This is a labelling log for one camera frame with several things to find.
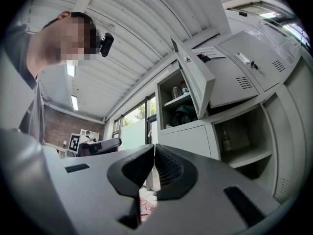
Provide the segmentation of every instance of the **floor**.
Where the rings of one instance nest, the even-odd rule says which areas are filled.
[[[157,168],[153,166],[152,169],[152,179],[153,179],[153,187],[160,189],[160,179],[158,176]]]
[[[139,190],[139,197],[143,200],[148,201],[152,206],[157,205],[157,197],[153,196],[154,191],[148,191],[145,187]]]

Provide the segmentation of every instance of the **ceiling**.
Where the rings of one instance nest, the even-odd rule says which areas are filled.
[[[169,36],[183,42],[215,26],[213,8],[205,0],[29,0],[19,15],[30,33],[65,10],[85,12],[101,35],[110,32],[109,55],[79,61],[74,78],[66,66],[50,67],[40,76],[43,98],[73,112],[71,95],[78,98],[78,116],[102,121],[132,86],[173,50]]]

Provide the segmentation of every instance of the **open cabinet door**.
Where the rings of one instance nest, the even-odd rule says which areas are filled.
[[[204,62],[185,44],[171,37],[180,71],[189,88],[198,119],[203,118],[213,91],[215,77]]]

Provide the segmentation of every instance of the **man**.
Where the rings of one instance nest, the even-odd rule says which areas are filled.
[[[96,53],[100,36],[93,20],[80,12],[65,11],[33,35],[27,33],[26,28],[24,24],[8,29],[2,44],[15,69],[36,94],[20,130],[43,144],[44,106],[38,74],[49,66]]]
[[[90,131],[87,131],[87,132],[86,132],[86,138],[89,138],[89,139],[90,139],[89,135],[90,135]]]

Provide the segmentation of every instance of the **desk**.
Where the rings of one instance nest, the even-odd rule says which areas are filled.
[[[54,145],[54,144],[51,144],[51,143],[45,143],[45,144],[55,148],[58,151],[58,153],[59,153],[59,158],[60,159],[66,159],[67,158],[67,149],[64,149],[64,148],[62,148],[60,146],[57,146],[57,145]]]

